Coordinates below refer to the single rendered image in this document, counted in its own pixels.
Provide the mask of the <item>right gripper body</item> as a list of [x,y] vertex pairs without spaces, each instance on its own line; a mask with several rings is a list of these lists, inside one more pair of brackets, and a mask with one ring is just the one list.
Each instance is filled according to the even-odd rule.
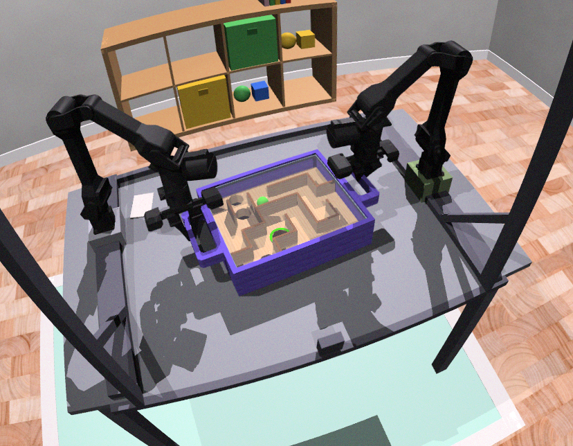
[[379,160],[383,158],[384,154],[387,156],[387,160],[390,163],[398,160],[399,151],[389,139],[380,141],[379,143],[377,145],[369,146],[364,145],[359,141],[359,143],[355,145],[354,155],[346,158],[343,153],[330,156],[327,160],[327,165],[337,179],[342,179],[350,176],[352,171],[356,172],[362,170],[363,166],[366,164],[379,162]]

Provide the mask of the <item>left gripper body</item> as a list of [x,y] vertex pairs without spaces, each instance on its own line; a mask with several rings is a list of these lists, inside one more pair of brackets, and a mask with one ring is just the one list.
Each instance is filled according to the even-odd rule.
[[169,220],[170,224],[178,222],[180,213],[186,211],[190,211],[192,215],[199,213],[205,204],[211,210],[224,205],[222,196],[215,187],[201,191],[201,197],[195,199],[192,199],[186,180],[178,186],[163,188],[170,208],[160,212],[157,207],[145,212],[144,217],[148,231],[160,229],[164,219]]

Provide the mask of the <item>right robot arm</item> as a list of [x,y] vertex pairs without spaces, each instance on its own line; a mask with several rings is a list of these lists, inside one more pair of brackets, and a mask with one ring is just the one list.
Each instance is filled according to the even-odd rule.
[[[426,179],[444,175],[442,166],[451,157],[445,149],[445,124],[458,82],[467,75],[472,63],[471,53],[452,40],[421,45],[383,82],[360,92],[347,111],[349,118],[331,120],[327,126],[330,146],[351,145],[350,150],[354,152],[359,141],[364,145],[377,145],[383,127],[392,125],[387,116],[394,109],[397,98],[432,66],[439,66],[439,82],[428,120],[418,124],[415,133],[416,142],[424,150],[416,167]],[[365,117],[359,114],[360,110]]]

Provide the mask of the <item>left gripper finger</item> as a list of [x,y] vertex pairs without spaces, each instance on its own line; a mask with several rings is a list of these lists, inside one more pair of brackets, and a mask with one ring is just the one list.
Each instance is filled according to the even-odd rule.
[[[170,224],[170,223],[169,223],[169,224]],[[182,234],[186,237],[186,239],[187,239],[188,241],[190,241],[189,235],[188,235],[188,233],[187,233],[187,231],[186,231],[186,229],[185,229],[185,227],[184,227],[184,225],[183,225],[183,223],[182,223],[182,221],[181,221],[181,219],[180,219],[180,216],[179,216],[179,221],[178,221],[178,222],[175,222],[175,223],[170,224],[170,227],[173,227],[173,226],[175,226],[180,232],[182,232]]]
[[198,228],[198,223],[199,223],[199,219],[201,216],[203,216],[203,212],[199,212],[196,213],[194,215],[191,214],[191,212],[189,212],[189,216],[190,216],[190,223],[191,223],[191,227],[192,227],[192,232],[195,236],[195,238],[197,238],[197,228]]

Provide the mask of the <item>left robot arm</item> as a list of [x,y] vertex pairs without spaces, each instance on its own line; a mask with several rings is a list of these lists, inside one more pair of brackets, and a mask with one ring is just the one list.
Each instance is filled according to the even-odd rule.
[[[134,145],[139,155],[150,162],[149,169],[158,168],[163,185],[157,188],[161,201],[166,199],[167,202],[163,187],[178,186],[185,180],[214,179],[217,176],[217,159],[208,149],[188,152],[190,146],[170,130],[158,125],[146,125],[96,94],[63,96],[47,113],[46,122],[51,132],[63,140],[78,174],[84,203],[80,215],[90,221],[94,235],[115,229],[116,220],[107,203],[113,187],[107,177],[97,174],[80,131],[81,122],[88,120]],[[174,148],[178,149],[173,156]]]

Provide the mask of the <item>purple wooden maze board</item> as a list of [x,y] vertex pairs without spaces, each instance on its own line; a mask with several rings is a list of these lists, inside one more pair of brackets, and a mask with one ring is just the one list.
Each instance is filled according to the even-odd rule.
[[[372,243],[366,209],[379,191],[363,175],[358,195],[313,150],[197,188],[217,188],[224,205],[201,207],[216,249],[200,252],[188,212],[181,214],[200,267],[224,262],[239,296]],[[235,279],[234,279],[235,278]]]

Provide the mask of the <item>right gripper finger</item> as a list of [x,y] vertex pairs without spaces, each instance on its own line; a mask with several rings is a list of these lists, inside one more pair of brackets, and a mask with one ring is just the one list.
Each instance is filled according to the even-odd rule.
[[[353,171],[353,173],[354,173],[354,175],[356,174],[356,175],[355,175],[356,180],[357,180],[357,181],[360,181],[361,178],[362,178],[362,176],[365,174],[365,170],[362,169],[362,170],[359,170],[359,171],[356,171],[356,172]],[[359,175],[357,175],[357,174],[359,174]]]
[[369,163],[363,166],[364,170],[365,170],[365,176],[368,177],[370,174],[372,174],[375,170],[377,170],[378,168],[380,168],[382,166],[382,163],[379,161],[377,163]]

